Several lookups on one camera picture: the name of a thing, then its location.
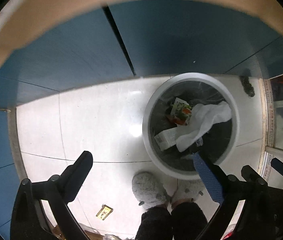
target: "trash can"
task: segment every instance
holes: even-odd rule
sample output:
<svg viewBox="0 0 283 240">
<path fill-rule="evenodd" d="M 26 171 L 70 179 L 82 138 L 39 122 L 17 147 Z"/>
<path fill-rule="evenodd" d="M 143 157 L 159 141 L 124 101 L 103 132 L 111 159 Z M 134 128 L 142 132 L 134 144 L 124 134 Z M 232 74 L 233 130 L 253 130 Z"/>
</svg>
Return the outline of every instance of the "trash can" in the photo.
<svg viewBox="0 0 283 240">
<path fill-rule="evenodd" d="M 179 152 L 176 145 L 161 151 L 155 136 L 163 130 L 176 127 L 166 117 L 176 98 L 186 101 L 190 107 L 197 104 L 229 104 L 231 119 L 214 124 L 202 136 L 202 145 L 194 143 Z M 143 117 L 144 144 L 153 163 L 165 174 L 177 179 L 199 179 L 190 154 L 205 154 L 214 164 L 222 163 L 234 149 L 239 133 L 239 114 L 235 100 L 228 89 L 217 79 L 201 73 L 185 73 L 163 83 L 150 98 Z"/>
</svg>

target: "white slipper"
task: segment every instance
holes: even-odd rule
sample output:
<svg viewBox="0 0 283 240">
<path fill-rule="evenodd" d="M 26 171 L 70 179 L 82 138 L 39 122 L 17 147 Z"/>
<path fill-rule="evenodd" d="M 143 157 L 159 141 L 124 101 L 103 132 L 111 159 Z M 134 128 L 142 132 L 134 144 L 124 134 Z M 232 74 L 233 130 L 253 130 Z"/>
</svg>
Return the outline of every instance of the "white slipper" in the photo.
<svg viewBox="0 0 283 240">
<path fill-rule="evenodd" d="M 171 197 L 171 203 L 184 198 L 192 198 L 193 201 L 196 201 L 199 195 L 203 195 L 204 188 L 205 186 L 200 179 L 178 180 L 178 188 Z"/>
<path fill-rule="evenodd" d="M 132 190 L 144 209 L 164 204 L 168 200 L 163 184 L 149 172 L 141 172 L 133 177 Z"/>
</svg>

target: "white tile floor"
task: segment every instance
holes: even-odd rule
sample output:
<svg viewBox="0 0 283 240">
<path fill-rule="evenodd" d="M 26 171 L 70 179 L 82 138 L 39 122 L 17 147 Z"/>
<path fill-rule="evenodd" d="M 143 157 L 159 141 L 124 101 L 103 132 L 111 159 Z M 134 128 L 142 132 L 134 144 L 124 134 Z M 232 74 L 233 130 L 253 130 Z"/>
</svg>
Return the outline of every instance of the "white tile floor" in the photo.
<svg viewBox="0 0 283 240">
<path fill-rule="evenodd" d="M 258 80 L 251 79 L 256 95 L 249 98 L 238 77 L 214 76 L 234 96 L 240 117 L 237 147 L 221 167 L 226 174 L 233 173 L 242 180 L 241 167 L 249 164 L 257 170 L 261 153 Z M 133 175 L 151 171 L 161 178 L 169 194 L 177 188 L 177 180 L 163 174 L 150 161 L 142 140 L 147 102 L 167 79 L 169 76 L 101 84 L 19 106 L 18 136 L 28 177 L 33 182 L 47 180 L 60 174 L 84 150 L 92 152 L 93 167 L 69 207 L 78 222 L 101 234 L 134 238 L 143 210 L 131 192 Z M 208 219 L 218 207 L 207 191 L 197 202 Z M 96 218 L 103 204 L 114 209 L 104 221 Z M 48 218 L 56 224 L 49 205 L 44 203 L 44 207 Z"/>
</svg>

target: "yellow object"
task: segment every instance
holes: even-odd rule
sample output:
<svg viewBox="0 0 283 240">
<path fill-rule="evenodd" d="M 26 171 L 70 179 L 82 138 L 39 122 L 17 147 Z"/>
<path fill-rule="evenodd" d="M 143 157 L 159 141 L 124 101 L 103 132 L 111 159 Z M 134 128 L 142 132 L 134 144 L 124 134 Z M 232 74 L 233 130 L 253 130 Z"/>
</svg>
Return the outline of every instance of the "yellow object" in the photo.
<svg viewBox="0 0 283 240">
<path fill-rule="evenodd" d="M 97 213 L 96 216 L 101 220 L 105 220 L 105 218 L 108 217 L 108 215 L 112 212 L 113 212 L 113 209 L 104 204 L 104 205 L 102 205 L 101 210 Z"/>
</svg>

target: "plastic bag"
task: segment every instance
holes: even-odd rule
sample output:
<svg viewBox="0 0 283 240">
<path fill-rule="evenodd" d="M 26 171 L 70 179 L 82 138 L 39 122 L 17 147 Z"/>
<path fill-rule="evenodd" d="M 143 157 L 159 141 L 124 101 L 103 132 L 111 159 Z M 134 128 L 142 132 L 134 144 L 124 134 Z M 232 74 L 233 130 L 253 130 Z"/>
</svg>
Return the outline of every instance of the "plastic bag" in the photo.
<svg viewBox="0 0 283 240">
<path fill-rule="evenodd" d="M 155 104 L 149 121 L 149 132 L 152 146 L 158 157 L 172 168 L 182 171 L 195 171 L 191 160 L 181 159 L 182 156 L 192 154 L 197 151 L 204 152 L 205 155 L 215 163 L 226 150 L 230 141 L 232 121 L 214 124 L 208 133 L 203 135 L 203 145 L 191 145 L 184 152 L 179 152 L 176 145 L 163 152 L 160 150 L 155 136 L 163 130 L 176 127 L 166 118 L 166 114 L 171 113 L 171 105 L 176 98 L 180 98 L 189 103 L 191 107 L 197 104 L 217 105 L 225 98 L 212 86 L 199 81 L 184 81 L 174 84 L 167 89 Z"/>
<path fill-rule="evenodd" d="M 121 240 L 118 236 L 114 235 L 104 235 L 103 240 Z"/>
</svg>

